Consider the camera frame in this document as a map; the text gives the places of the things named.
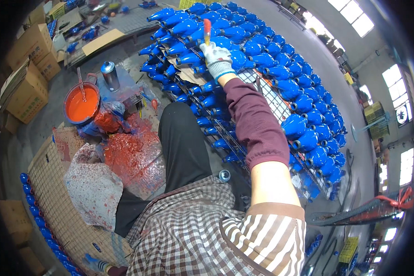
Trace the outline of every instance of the black pants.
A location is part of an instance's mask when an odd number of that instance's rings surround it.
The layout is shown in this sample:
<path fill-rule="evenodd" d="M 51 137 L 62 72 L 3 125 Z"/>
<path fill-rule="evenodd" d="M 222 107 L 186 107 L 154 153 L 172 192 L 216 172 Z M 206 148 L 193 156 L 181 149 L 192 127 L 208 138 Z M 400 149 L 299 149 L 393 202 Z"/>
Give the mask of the black pants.
<path fill-rule="evenodd" d="M 187 104 L 173 102 L 164 109 L 158 137 L 166 161 L 166 193 L 212 175 L 204 134 Z M 124 190 L 115 233 L 125 238 L 149 202 Z"/>

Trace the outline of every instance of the red sleeve cover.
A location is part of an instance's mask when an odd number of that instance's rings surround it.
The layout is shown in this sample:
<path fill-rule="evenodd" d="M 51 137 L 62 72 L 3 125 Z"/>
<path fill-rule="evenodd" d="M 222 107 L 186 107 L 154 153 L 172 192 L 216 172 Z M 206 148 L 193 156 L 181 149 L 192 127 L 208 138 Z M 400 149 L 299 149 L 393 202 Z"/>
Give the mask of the red sleeve cover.
<path fill-rule="evenodd" d="M 235 78 L 226 83 L 227 104 L 236 122 L 236 136 L 247 147 L 247 166 L 279 161 L 288 166 L 287 138 L 266 99 L 253 84 Z"/>

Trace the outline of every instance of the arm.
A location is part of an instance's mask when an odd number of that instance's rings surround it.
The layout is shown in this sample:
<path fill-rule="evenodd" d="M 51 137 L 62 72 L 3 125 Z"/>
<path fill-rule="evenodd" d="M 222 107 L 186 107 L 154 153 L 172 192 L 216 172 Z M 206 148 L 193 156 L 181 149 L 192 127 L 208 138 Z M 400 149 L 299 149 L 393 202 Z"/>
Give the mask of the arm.
<path fill-rule="evenodd" d="M 263 202 L 301 206 L 288 170 L 287 138 L 265 98 L 235 74 L 219 77 L 218 83 L 227 94 L 237 138 L 247 147 L 252 206 Z"/>
<path fill-rule="evenodd" d="M 214 43 L 200 48 L 210 74 L 227 94 L 252 178 L 251 207 L 243 219 L 224 219 L 221 235 L 255 274 L 299 275 L 305 259 L 305 212 L 288 171 L 287 139 L 265 98 L 236 77 L 230 52 Z"/>

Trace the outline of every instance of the gloved hand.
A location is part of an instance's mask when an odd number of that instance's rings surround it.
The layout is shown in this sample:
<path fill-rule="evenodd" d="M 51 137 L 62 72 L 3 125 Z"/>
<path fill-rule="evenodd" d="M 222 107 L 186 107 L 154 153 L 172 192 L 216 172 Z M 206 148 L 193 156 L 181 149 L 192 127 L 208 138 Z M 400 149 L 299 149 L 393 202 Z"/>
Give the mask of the gloved hand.
<path fill-rule="evenodd" d="M 92 258 L 88 253 L 86 253 L 84 257 L 85 258 L 81 258 L 83 264 L 95 272 L 107 273 L 109 269 L 113 267 L 113 265 L 108 262 Z"/>
<path fill-rule="evenodd" d="M 210 45 L 203 43 L 199 48 L 204 53 L 207 68 L 210 74 L 215 78 L 216 84 L 218 78 L 227 73 L 236 72 L 232 69 L 232 58 L 230 51 L 226 48 L 217 47 L 215 42 L 210 42 Z"/>

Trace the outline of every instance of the window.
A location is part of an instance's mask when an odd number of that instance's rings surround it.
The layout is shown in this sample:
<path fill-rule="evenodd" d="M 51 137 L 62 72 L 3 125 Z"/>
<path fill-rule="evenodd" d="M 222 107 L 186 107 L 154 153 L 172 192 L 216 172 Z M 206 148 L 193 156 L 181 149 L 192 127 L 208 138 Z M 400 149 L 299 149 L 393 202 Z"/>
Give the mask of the window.
<path fill-rule="evenodd" d="M 370 94 L 370 91 L 368 90 L 368 87 L 366 87 L 366 85 L 362 85 L 359 89 L 360 91 L 364 92 L 368 96 L 368 103 L 372 105 L 373 100 L 371 99 L 371 94 Z"/>
<path fill-rule="evenodd" d="M 380 164 L 382 172 L 379 174 L 380 184 L 382 185 L 382 192 L 388 189 L 388 166 Z"/>
<path fill-rule="evenodd" d="M 307 19 L 307 23 L 305 24 L 307 29 L 313 28 L 317 35 L 327 35 L 329 38 L 334 39 L 334 36 L 325 28 L 321 21 L 314 17 L 309 11 L 304 12 L 303 16 Z M 337 39 L 334 39 L 334 45 L 336 45 L 337 48 L 342 48 L 345 52 L 345 48 L 342 47 L 342 44 L 340 44 Z"/>
<path fill-rule="evenodd" d="M 373 21 L 363 13 L 354 0 L 328 0 L 328 2 L 345 17 L 360 37 L 364 37 L 374 28 Z"/>
<path fill-rule="evenodd" d="M 414 148 L 400 155 L 400 186 L 412 180 L 412 167 L 414 166 Z"/>
<path fill-rule="evenodd" d="M 388 86 L 391 95 L 392 104 L 396 111 L 397 122 L 399 126 L 412 120 L 411 105 L 409 103 L 408 93 L 402 74 L 397 64 L 382 73 L 383 79 Z"/>
<path fill-rule="evenodd" d="M 387 241 L 392 240 L 394 236 L 396 235 L 396 233 L 397 233 L 397 228 L 388 229 L 385 234 L 385 241 L 387 242 Z"/>
<path fill-rule="evenodd" d="M 335 39 L 334 40 L 334 45 L 337 47 L 337 48 L 341 48 L 344 52 L 346 52 L 345 51 L 345 48 L 342 46 L 342 44 L 337 40 L 337 39 Z"/>
<path fill-rule="evenodd" d="M 405 212 L 400 212 L 397 215 L 392 216 L 392 220 L 398 220 L 403 218 L 403 215 L 405 214 Z"/>
<path fill-rule="evenodd" d="M 395 217 L 397 218 L 397 219 L 401 219 L 402 217 L 403 217 L 403 215 L 405 214 L 405 212 L 400 212 L 400 213 L 398 213 L 397 215 L 395 215 Z"/>
<path fill-rule="evenodd" d="M 383 253 L 385 253 L 387 250 L 388 250 L 388 246 L 387 245 L 381 246 L 380 249 L 379 249 L 379 251 L 380 252 L 383 252 Z"/>

